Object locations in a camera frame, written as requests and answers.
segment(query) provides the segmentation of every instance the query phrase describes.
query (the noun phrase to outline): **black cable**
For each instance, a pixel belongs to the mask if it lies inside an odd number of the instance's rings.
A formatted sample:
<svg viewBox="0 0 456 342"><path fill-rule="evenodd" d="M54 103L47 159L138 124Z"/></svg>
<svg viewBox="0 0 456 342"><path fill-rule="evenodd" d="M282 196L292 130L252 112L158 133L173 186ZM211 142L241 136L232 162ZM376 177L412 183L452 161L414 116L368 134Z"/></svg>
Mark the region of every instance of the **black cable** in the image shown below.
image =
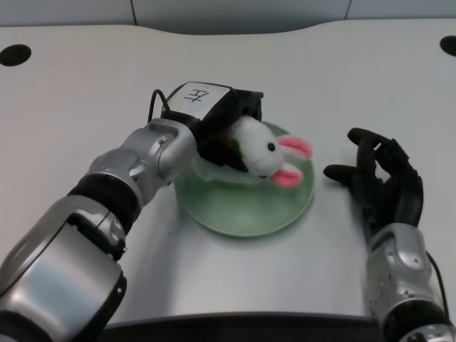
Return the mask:
<svg viewBox="0 0 456 342"><path fill-rule="evenodd" d="M147 123L149 123L152 120L152 115L154 113L154 103L155 103L157 94L162 99L163 107L165 107L166 112L168 114L171 113L170 105L168 105L168 101L166 101L166 97L163 95L163 93L160 89L155 89L154 92L152 93L152 98L150 99L149 117L147 118Z"/></svg>
<svg viewBox="0 0 456 342"><path fill-rule="evenodd" d="M345 16L343 17L343 20L347 20L348 12L350 11L350 7L351 7L351 0L348 2L347 12L345 13Z"/></svg>
<svg viewBox="0 0 456 342"><path fill-rule="evenodd" d="M439 287L440 287L440 294L442 295L443 311L445 312L445 318L448 321L450 321L450 312L448 311L447 295L445 293L445 287L443 287L442 274L440 273L439 266L437 266L437 263L435 262L434 258L431 257L429 252L426 252L426 254L427 254L427 257L429 258L430 263L434 267L435 273L437 274L437 279L439 281Z"/></svg>

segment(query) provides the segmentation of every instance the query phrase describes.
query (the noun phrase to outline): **white wall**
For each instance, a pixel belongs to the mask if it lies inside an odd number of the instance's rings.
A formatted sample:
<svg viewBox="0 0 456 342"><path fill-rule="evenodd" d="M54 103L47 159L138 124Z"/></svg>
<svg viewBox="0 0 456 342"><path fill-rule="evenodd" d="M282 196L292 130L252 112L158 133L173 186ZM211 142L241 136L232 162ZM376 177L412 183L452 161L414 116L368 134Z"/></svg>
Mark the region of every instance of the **white wall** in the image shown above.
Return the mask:
<svg viewBox="0 0 456 342"><path fill-rule="evenodd" d="M352 0L347 19L455 17L456 0Z"/></svg>
<svg viewBox="0 0 456 342"><path fill-rule="evenodd" d="M191 34L271 33L344 19L349 0L133 0L138 25Z"/></svg>
<svg viewBox="0 0 456 342"><path fill-rule="evenodd" d="M0 26L129 24L177 33L271 33L327 21L456 18L456 0L0 0Z"/></svg>
<svg viewBox="0 0 456 342"><path fill-rule="evenodd" d="M130 24L130 0L0 0L0 26Z"/></svg>

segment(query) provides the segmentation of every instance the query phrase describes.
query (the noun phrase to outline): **table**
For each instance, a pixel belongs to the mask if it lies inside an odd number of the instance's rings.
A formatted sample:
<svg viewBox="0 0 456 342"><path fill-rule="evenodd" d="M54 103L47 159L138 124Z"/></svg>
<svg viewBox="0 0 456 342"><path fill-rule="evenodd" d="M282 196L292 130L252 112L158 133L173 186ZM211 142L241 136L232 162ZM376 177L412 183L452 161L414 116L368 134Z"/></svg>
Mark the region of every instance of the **table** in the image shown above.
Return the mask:
<svg viewBox="0 0 456 342"><path fill-rule="evenodd" d="M264 119L315 147L316 195L292 227L233 239L193 222L160 190L128 236L128 292L111 323L223 311L368 315L366 247L348 192L325 166L353 164L352 127L397 138L423 177L420 223L456 310L454 19L340 21L253 36L134 26L0 28L0 260L95 157L146 122L150 95L188 81L264 92Z"/></svg>

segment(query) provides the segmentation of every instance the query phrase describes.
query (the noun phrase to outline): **green plate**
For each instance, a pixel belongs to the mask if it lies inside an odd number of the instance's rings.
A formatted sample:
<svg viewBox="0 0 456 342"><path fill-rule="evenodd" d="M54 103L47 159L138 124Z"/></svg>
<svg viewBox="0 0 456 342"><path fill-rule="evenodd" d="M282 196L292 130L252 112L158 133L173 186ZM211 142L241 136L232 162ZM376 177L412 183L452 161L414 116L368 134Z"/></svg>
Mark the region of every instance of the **green plate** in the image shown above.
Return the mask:
<svg viewBox="0 0 456 342"><path fill-rule="evenodd" d="M275 136L288 134L265 123ZM288 226L306 210L314 195L314 164L287 158L304 175L295 188L265 181L256 185L205 182L189 166L175 182L177 201L200 224L235 237L257 237Z"/></svg>

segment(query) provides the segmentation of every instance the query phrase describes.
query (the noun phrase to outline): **white plush rabbit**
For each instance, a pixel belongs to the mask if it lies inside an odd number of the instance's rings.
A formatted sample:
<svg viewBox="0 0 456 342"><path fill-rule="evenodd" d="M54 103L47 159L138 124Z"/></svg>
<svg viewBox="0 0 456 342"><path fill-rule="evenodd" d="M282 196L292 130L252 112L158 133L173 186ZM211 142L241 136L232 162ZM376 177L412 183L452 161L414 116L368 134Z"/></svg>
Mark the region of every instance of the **white plush rabbit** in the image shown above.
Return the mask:
<svg viewBox="0 0 456 342"><path fill-rule="evenodd" d="M309 142L292 135L276 138L267 126L250 116L241 117L228 130L227 144L239 153L248 172L219 166L197 156L193 167L204 181L256 184L269 178L282 187L295 187L303 175L297 167L285 162L285 153L301 159L312 156Z"/></svg>

